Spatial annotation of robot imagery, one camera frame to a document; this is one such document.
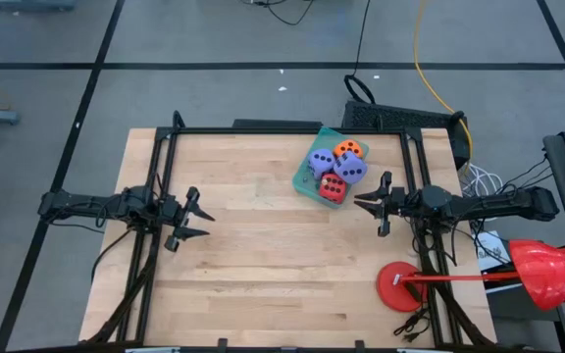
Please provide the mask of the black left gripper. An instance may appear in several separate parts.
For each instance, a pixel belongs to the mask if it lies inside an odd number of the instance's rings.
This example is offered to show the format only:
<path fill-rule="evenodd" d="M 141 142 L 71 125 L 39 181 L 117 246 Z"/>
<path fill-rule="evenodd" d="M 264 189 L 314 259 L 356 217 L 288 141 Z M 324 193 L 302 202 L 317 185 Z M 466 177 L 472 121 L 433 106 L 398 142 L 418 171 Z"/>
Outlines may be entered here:
<path fill-rule="evenodd" d="M 196 187 L 190 187 L 186 193 L 186 210 L 198 218 L 213 220 L 213 217 L 203 211 L 199 206 L 200 192 Z M 174 231 L 165 241 L 164 247 L 169 251 L 177 251 L 180 242 L 192 237 L 208 235 L 206 230 L 185 227 L 186 210 L 173 195 L 168 195 L 159 201 L 158 223 L 172 226 Z"/>

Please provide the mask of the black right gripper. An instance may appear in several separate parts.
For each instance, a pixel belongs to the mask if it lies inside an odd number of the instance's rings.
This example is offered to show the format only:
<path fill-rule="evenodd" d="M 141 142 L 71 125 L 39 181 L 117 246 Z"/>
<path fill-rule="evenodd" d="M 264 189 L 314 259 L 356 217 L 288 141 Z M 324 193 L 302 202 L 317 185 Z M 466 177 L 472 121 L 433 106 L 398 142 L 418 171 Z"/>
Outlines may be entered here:
<path fill-rule="evenodd" d="M 403 187 L 394 187 L 389 193 L 391 185 L 391 172 L 384 172 L 377 190 L 355 195 L 360 200 L 382 200 L 385 205 L 369 202 L 356 202 L 356 205 L 369 212 L 376 220 L 380 221 L 377 229 L 378 236 L 387 236 L 390 232 L 388 216 L 411 217 L 415 209 L 415 194 L 406 193 Z"/>

